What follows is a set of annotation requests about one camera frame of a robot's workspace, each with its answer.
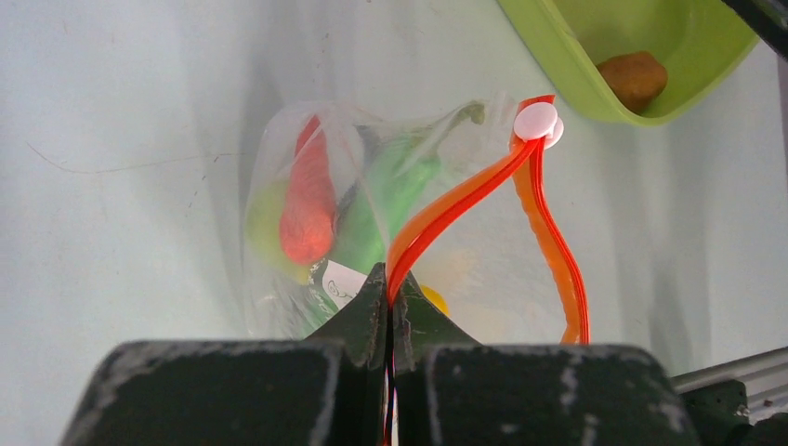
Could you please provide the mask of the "clear zip bag orange zipper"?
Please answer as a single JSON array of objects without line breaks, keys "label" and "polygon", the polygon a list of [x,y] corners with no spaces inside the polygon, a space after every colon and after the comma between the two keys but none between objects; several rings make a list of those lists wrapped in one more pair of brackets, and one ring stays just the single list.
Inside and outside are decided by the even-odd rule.
[{"label": "clear zip bag orange zipper", "polygon": [[339,101],[266,124],[243,211],[250,334],[303,339],[361,291],[417,289],[484,343],[586,344],[580,268],[547,205],[553,96],[387,121]]}]

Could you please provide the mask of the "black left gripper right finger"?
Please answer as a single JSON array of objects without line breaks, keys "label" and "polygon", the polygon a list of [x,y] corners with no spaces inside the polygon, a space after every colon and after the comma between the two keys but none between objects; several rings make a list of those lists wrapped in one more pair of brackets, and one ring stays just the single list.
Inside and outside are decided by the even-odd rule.
[{"label": "black left gripper right finger", "polygon": [[696,445],[663,367],[628,345],[482,345],[414,278],[393,308],[402,445]]}]

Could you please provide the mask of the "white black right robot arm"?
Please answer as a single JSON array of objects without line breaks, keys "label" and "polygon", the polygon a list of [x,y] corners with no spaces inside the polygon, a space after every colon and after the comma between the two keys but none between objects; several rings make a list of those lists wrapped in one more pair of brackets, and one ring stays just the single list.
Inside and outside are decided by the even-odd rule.
[{"label": "white black right robot arm", "polygon": [[723,3],[787,60],[787,0],[723,0]]}]

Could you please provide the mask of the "green pear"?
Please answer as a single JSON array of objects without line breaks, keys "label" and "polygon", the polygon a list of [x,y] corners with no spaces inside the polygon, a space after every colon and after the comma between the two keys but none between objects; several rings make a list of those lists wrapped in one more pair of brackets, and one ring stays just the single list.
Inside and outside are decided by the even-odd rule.
[{"label": "green pear", "polygon": [[294,263],[282,250],[280,219],[289,182],[280,179],[250,196],[244,221],[247,245],[268,270],[276,270],[296,284],[309,281],[309,266]]}]

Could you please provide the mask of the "orange yellow mango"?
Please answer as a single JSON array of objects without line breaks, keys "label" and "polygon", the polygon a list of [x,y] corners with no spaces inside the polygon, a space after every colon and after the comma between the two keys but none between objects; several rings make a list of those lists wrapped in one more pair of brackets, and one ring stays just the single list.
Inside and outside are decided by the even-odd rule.
[{"label": "orange yellow mango", "polygon": [[430,287],[428,287],[426,285],[423,285],[421,287],[421,291],[422,291],[423,295],[425,296],[425,298],[435,308],[437,308],[445,316],[447,316],[447,317],[450,316],[449,306],[448,306],[447,302],[445,301],[445,299],[438,292],[436,292],[435,290],[433,290],[432,288],[430,288]]}]

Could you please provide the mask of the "green cucumber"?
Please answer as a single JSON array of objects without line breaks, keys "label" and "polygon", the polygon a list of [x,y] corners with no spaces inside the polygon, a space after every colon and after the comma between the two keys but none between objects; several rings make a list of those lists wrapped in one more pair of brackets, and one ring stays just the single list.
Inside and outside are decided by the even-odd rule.
[{"label": "green cucumber", "polygon": [[374,264],[384,261],[388,244],[442,168],[440,144],[462,123],[481,125],[484,120],[485,106],[474,100],[416,128],[354,126],[367,157],[360,177],[339,201],[330,251],[310,266],[308,290],[303,293],[306,333],[325,324],[358,293],[340,284],[331,291],[322,283],[325,269],[345,267],[364,279]]}]

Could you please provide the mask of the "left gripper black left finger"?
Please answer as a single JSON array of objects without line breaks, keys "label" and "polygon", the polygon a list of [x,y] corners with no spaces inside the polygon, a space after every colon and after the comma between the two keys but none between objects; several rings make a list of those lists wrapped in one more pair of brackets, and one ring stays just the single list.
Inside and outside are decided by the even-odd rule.
[{"label": "left gripper black left finger", "polygon": [[65,445],[386,445],[383,264],[303,340],[142,340],[100,362]]}]

